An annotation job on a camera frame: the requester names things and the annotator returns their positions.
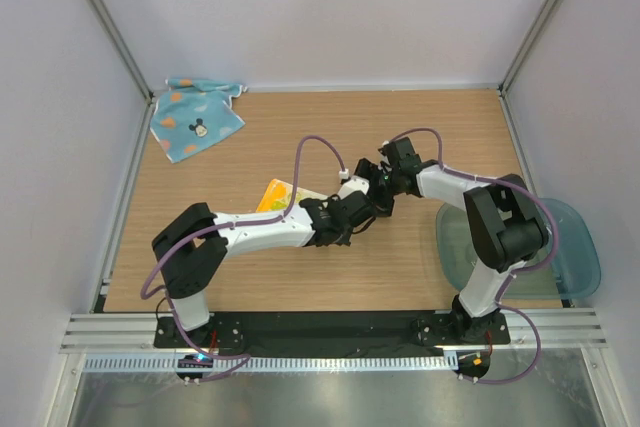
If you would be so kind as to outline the yellow green crocodile towel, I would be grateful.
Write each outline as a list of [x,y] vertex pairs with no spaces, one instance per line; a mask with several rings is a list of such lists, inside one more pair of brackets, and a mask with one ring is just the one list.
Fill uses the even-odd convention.
[[[285,209],[292,198],[293,185],[279,179],[272,179],[261,198],[257,212],[277,211]],[[296,190],[294,203],[298,204],[306,198],[325,199],[326,194],[317,193],[302,187]]]

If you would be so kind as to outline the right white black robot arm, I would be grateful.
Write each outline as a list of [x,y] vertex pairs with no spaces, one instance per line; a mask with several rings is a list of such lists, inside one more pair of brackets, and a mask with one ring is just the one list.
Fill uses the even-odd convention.
[[551,212],[517,175],[475,176],[412,157],[378,164],[362,158],[355,176],[368,183],[379,217],[391,215],[400,194],[440,200],[466,214],[476,261],[452,301],[451,335],[460,343],[476,343],[492,328],[508,284],[555,233]]

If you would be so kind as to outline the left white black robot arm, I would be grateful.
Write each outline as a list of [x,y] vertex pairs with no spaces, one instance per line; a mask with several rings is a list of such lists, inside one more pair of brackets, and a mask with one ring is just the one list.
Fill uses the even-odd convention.
[[242,215],[214,213],[206,203],[189,206],[152,241],[177,335],[191,347],[210,339],[204,291],[224,261],[281,247],[348,246],[351,236],[375,218],[372,202],[361,191]]

